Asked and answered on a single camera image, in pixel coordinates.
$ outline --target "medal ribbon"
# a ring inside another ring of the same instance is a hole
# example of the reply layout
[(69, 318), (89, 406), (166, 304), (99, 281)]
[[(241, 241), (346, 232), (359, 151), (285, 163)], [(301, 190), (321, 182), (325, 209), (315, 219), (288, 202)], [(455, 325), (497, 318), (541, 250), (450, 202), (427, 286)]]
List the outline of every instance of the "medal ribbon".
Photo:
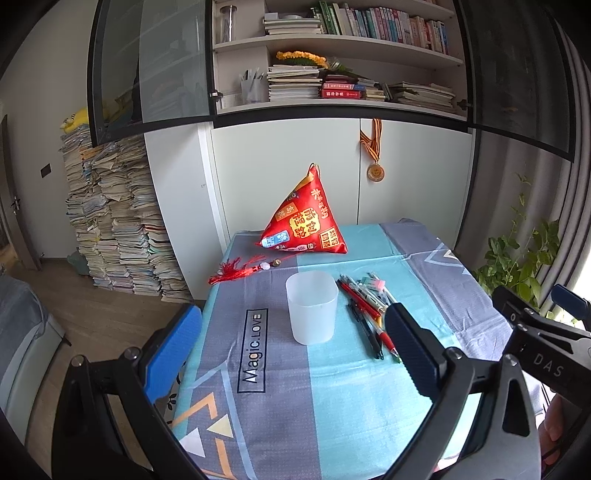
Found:
[(373, 138), (369, 138), (361, 130), (361, 137), (359, 142), (368, 151), (369, 156), (374, 159), (374, 162), (379, 162), (379, 145), (382, 140), (382, 119), (374, 118), (373, 121)]

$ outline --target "finger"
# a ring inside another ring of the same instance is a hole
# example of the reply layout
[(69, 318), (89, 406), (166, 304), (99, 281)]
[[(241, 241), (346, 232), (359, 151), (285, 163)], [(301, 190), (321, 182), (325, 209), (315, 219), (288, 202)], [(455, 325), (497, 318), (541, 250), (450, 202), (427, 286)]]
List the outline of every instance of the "finger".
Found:
[(560, 395), (556, 395), (550, 402), (544, 419), (544, 428), (554, 442), (562, 437), (564, 417), (562, 413), (562, 397)]
[[(542, 453), (542, 455), (545, 455), (547, 452), (549, 452), (551, 449), (553, 449), (556, 446), (556, 442), (552, 441), (552, 439), (550, 438), (550, 435), (548, 434), (548, 432), (544, 428), (543, 424), (540, 425), (540, 428), (538, 428), (538, 435), (540, 437), (541, 453)], [(546, 465), (552, 465), (553, 463), (556, 462), (556, 460), (558, 460), (559, 457), (560, 457), (560, 450), (557, 450), (552, 455), (550, 455), (548, 458), (544, 459), (544, 463)]]

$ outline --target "wooden floor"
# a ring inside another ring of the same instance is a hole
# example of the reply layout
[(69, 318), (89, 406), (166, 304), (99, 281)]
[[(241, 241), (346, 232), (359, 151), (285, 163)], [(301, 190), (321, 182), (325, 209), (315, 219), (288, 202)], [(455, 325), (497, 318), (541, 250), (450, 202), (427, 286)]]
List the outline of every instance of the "wooden floor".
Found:
[[(51, 432), (71, 358), (80, 353), (91, 361), (117, 358), (129, 346), (142, 346), (153, 331), (170, 321), (180, 306), (159, 298), (96, 288), (92, 279), (79, 276), (65, 260), (47, 260), (40, 272), (25, 270), (17, 263), (10, 274), (33, 288), (72, 342), (72, 347), (59, 347), (37, 394), (29, 423), (27, 449), (51, 476)], [(132, 457), (148, 465), (118, 399), (112, 404)]]

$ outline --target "clear pen holder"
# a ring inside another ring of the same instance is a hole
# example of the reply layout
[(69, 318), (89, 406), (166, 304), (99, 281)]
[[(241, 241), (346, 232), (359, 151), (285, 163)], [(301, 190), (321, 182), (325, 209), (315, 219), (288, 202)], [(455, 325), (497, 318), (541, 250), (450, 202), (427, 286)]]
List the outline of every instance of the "clear pen holder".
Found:
[(262, 103), (269, 101), (269, 89), (264, 78), (246, 79), (240, 82), (243, 103)]

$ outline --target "gray bedding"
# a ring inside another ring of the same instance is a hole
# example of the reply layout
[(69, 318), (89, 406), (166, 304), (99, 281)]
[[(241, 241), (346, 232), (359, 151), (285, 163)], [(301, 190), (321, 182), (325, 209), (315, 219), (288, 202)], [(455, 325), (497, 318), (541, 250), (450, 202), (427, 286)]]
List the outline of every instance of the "gray bedding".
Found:
[(0, 275), (0, 380), (26, 335), (38, 326), (45, 332), (48, 312), (31, 287), (7, 274)]

